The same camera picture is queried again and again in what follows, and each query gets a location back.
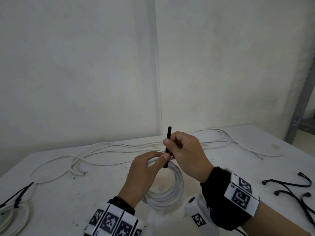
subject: person's left hand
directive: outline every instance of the person's left hand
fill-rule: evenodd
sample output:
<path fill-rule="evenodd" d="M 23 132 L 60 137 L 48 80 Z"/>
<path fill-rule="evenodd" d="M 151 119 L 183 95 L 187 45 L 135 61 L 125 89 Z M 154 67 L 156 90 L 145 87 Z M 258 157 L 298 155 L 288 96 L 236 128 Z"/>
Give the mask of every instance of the person's left hand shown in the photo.
<path fill-rule="evenodd" d="M 152 166 L 147 166 L 153 157 L 159 157 Z M 117 195 L 135 208 L 142 197 L 149 191 L 156 174 L 170 159 L 169 153 L 147 152 L 137 156 L 129 169 L 127 180 Z"/>

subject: qr code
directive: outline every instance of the qr code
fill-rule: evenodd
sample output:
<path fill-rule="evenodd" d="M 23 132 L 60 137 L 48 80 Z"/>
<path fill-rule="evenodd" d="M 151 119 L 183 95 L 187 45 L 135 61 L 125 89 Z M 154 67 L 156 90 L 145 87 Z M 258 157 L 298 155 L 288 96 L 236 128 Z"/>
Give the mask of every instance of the qr code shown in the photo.
<path fill-rule="evenodd" d="M 129 236 L 131 230 L 132 230 L 132 225 L 124 221 L 121 221 L 116 230 L 115 236 Z"/>
<path fill-rule="evenodd" d="M 119 218 L 117 216 L 107 212 L 103 222 L 100 224 L 100 228 L 111 234 L 114 231 L 118 220 Z"/>
<path fill-rule="evenodd" d="M 93 217 L 91 218 L 89 224 L 92 224 L 94 226 L 96 226 L 98 220 L 100 219 L 100 217 L 102 216 L 104 210 L 100 210 L 98 209 L 95 214 L 93 215 Z"/>
<path fill-rule="evenodd" d="M 246 190 L 248 193 L 252 194 L 252 186 L 246 180 L 243 180 L 241 177 L 238 182 L 239 186 Z"/>
<path fill-rule="evenodd" d="M 136 229 L 134 236 L 140 236 L 141 233 L 142 233 L 142 230 Z"/>
<path fill-rule="evenodd" d="M 238 206 L 246 210 L 248 202 L 250 201 L 250 196 L 240 189 L 236 188 L 232 201 L 235 202 Z"/>
<path fill-rule="evenodd" d="M 201 217 L 200 214 L 195 214 L 192 216 L 192 219 L 195 221 L 196 225 L 198 227 L 202 226 L 202 225 L 205 225 L 206 222 L 204 221 L 204 219 Z"/>

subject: gray metal frame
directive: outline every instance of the gray metal frame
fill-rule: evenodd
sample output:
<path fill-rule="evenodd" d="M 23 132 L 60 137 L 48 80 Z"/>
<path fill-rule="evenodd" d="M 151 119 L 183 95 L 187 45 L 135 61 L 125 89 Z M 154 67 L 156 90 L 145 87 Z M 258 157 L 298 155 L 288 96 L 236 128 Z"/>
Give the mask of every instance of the gray metal frame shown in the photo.
<path fill-rule="evenodd" d="M 315 56 L 312 60 L 311 67 L 306 77 L 302 92 L 300 94 L 299 101 L 296 105 L 294 115 L 291 119 L 291 123 L 285 137 L 285 141 L 289 144 L 293 143 L 297 129 L 315 133 L 315 119 L 302 120 L 307 106 L 307 103 L 311 97 L 312 91 L 315 86 Z"/>

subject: white table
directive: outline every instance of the white table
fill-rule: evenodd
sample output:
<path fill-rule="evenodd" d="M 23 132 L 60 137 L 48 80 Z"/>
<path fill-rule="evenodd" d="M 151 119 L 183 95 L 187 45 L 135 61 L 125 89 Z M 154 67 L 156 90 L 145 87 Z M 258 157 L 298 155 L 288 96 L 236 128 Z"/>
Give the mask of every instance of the white table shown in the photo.
<path fill-rule="evenodd" d="M 284 154 L 280 157 L 258 158 L 253 153 L 242 149 L 237 144 L 230 143 L 223 148 L 208 149 L 205 153 L 208 159 L 215 166 L 229 168 L 240 175 L 251 179 L 256 183 L 256 188 L 261 200 L 267 205 L 284 215 L 289 220 L 298 224 L 311 234 L 315 235 L 313 226 L 307 221 L 304 212 L 297 202 L 289 195 L 280 194 L 275 196 L 275 190 L 283 189 L 276 183 L 262 185 L 262 180 L 276 179 L 287 182 L 307 183 L 306 180 L 297 176 L 298 172 L 303 172 L 313 182 L 315 182 L 315 158 L 305 152 L 285 143 L 284 141 L 262 131 L 253 125 L 241 125 L 223 128 L 228 131 L 238 142 L 243 145 L 265 152 L 266 154 Z M 211 140 L 219 136 L 216 131 L 200 131 L 195 134 L 199 139 Z M 132 139 L 120 141 L 123 144 L 144 144 L 162 141 L 165 136 L 155 136 L 149 138 Z M 222 143 L 211 143 L 211 146 Z M 27 156 L 9 172 L 0 178 L 0 203 L 5 201 L 22 187 L 28 185 L 28 176 L 40 164 L 66 154 L 75 154 L 82 147 L 72 147 L 52 151 L 35 152 Z M 154 146 L 152 150 L 163 149 L 162 145 Z M 97 162 L 120 162 L 126 159 L 133 159 L 136 153 L 103 153 L 91 159 Z M 36 179 L 49 179 L 65 171 L 70 159 L 60 159 L 43 166 L 34 175 Z M 29 235 L 83 235 L 83 229 L 90 217 L 97 209 L 97 206 L 117 195 L 123 186 L 131 163 L 116 166 L 98 167 L 87 163 L 82 163 L 82 168 L 88 170 L 84 177 L 73 179 L 69 173 L 61 178 L 41 184 L 36 187 L 31 199 L 32 217 L 27 227 L 19 234 Z M 183 174 L 185 189 L 181 202 L 195 193 L 201 193 L 199 183 Z M 171 184 L 174 176 L 168 169 L 162 169 L 153 184 L 153 190 L 164 191 Z M 310 192 L 313 196 L 306 198 L 306 203 L 315 209 L 315 186 L 310 188 L 290 187 L 290 189 L 300 196 L 305 192 Z M 150 208 L 143 202 L 136 207 L 136 216 L 147 219 Z M 167 235 L 198 235 L 194 224 L 187 217 L 170 217 L 169 224 L 158 232 L 159 235 L 167 230 Z M 220 230 L 221 235 L 240 235 L 238 232 L 227 232 Z"/>

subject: floor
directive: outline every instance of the floor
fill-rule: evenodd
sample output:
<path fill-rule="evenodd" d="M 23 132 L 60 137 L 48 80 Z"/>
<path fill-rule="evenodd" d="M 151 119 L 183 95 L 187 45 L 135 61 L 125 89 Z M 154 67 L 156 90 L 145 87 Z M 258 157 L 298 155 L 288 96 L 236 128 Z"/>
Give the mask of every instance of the floor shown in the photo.
<path fill-rule="evenodd" d="M 293 146 L 315 157 L 315 136 L 298 130 Z"/>

